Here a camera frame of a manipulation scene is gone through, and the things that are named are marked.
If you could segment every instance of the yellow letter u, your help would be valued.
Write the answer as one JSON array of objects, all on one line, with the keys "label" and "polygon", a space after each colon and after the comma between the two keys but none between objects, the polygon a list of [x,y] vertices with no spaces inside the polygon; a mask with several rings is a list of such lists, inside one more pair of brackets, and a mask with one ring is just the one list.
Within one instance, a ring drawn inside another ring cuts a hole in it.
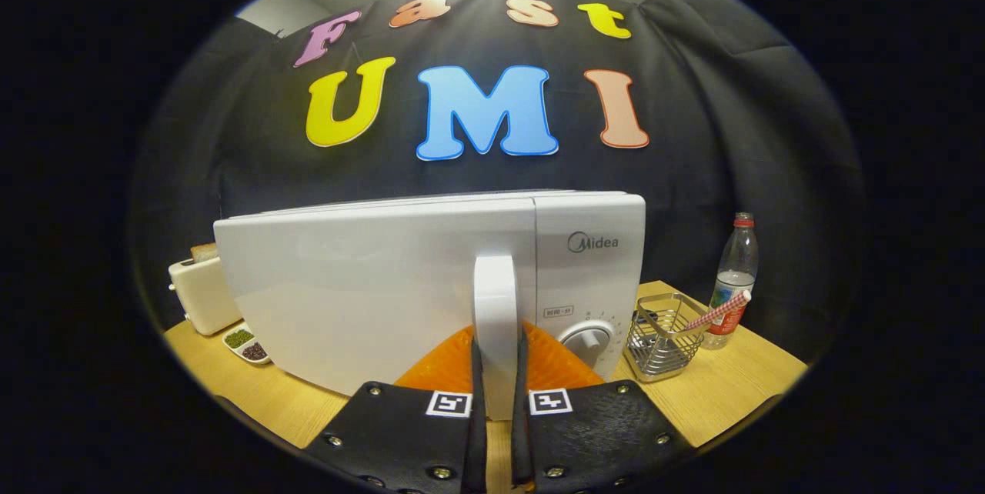
[{"label": "yellow letter u", "polygon": [[346,71],[339,71],[321,77],[311,83],[311,105],[307,115],[307,137],[316,146],[328,147],[344,144],[359,134],[366,132],[376,120],[379,102],[383,94],[383,76],[391,65],[397,63],[395,57],[380,57],[372,62],[362,63],[356,74],[362,75],[362,90],[359,91],[359,105],[348,119],[335,120],[335,95],[339,85],[346,80]]}]

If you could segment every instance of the black fabric curtain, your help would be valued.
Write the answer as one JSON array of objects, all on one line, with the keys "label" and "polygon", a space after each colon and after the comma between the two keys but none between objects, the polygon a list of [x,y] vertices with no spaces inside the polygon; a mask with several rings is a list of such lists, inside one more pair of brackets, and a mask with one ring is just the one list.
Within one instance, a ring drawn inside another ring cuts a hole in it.
[{"label": "black fabric curtain", "polygon": [[[848,127],[799,52],[737,0],[544,0],[556,27],[506,16],[506,0],[447,0],[446,14],[390,28],[396,8],[358,8],[327,53],[293,67],[309,28],[275,38],[243,21],[218,30],[191,59],[150,125],[131,203],[138,283],[167,329],[182,319],[168,265],[212,241],[212,222],[271,209],[404,195],[503,189],[618,189],[646,199],[641,281],[663,280],[701,301],[735,211],[756,215],[760,275],[743,325],[805,361],[847,311],[861,269],[862,175]],[[604,3],[633,37],[606,37],[577,5]],[[323,22],[349,13],[326,16]],[[352,142],[307,140],[310,84],[345,70],[335,118],[359,101],[356,67],[384,56],[376,121]],[[559,151],[489,153],[426,162],[430,67],[458,65],[486,94],[511,65],[542,67]],[[618,149],[590,69],[625,73],[650,143]]]}]

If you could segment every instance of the midea logo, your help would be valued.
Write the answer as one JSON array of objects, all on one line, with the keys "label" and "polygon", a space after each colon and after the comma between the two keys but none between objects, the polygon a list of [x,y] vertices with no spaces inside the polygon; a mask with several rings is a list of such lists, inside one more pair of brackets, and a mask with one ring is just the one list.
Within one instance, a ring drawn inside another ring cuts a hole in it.
[{"label": "midea logo", "polygon": [[619,248],[619,239],[592,238],[581,231],[571,233],[567,237],[567,249],[569,252],[581,253],[587,249],[597,248]]}]

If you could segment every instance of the letter m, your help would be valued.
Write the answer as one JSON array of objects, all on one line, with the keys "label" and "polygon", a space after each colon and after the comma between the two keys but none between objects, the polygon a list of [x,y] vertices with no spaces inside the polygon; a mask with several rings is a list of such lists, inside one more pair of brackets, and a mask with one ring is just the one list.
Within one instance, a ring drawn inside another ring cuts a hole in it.
[{"label": "letter m", "polygon": [[488,153],[504,116],[509,119],[506,138],[499,147],[511,156],[546,156],[557,151],[557,139],[548,130],[544,109],[544,83],[548,72],[517,65],[503,71],[492,94],[461,67],[432,67],[418,75],[428,85],[428,137],[418,146],[425,161],[454,159],[465,151],[455,139],[458,119],[465,136],[479,154]]}]

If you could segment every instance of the table surface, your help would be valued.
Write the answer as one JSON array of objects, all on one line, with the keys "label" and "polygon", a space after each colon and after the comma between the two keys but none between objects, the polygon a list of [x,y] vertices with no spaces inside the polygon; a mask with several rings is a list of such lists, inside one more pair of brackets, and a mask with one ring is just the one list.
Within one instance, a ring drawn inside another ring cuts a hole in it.
[{"label": "table surface", "polygon": [[[640,285],[638,297],[675,292],[661,281]],[[225,396],[299,448],[305,448],[349,399],[282,371],[274,364],[253,365],[222,345],[225,330],[203,336],[188,321],[165,333],[180,361],[208,392]],[[722,433],[764,400],[785,392],[806,365],[741,325],[721,350],[697,351],[682,374],[641,382],[644,392],[692,446]],[[612,381],[635,379],[626,357]],[[489,494],[510,490],[509,422],[486,422]]]}]

